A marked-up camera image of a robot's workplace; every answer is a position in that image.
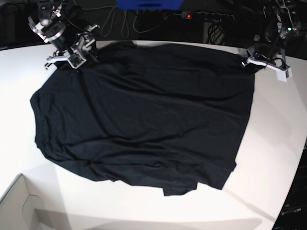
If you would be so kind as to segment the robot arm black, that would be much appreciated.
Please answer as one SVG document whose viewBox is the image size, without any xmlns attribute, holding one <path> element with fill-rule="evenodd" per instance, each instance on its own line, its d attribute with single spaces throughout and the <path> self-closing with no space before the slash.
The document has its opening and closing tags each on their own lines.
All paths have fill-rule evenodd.
<svg viewBox="0 0 307 230">
<path fill-rule="evenodd" d="M 47 58 L 45 69 L 58 62 L 67 62 L 78 69 L 88 60 L 99 62 L 94 32 L 100 26 L 90 25 L 82 17 L 80 6 L 66 9 L 66 0 L 40 0 L 37 10 L 28 17 L 31 30 L 56 51 Z"/>
<path fill-rule="evenodd" d="M 292 77 L 291 67 L 286 62 L 286 43 L 297 36 L 301 23 L 294 0 L 266 0 L 263 3 L 264 29 L 256 35 L 258 41 L 246 50 L 247 56 L 241 66 L 255 69 L 270 68 L 277 79 L 286 82 Z"/>
</svg>

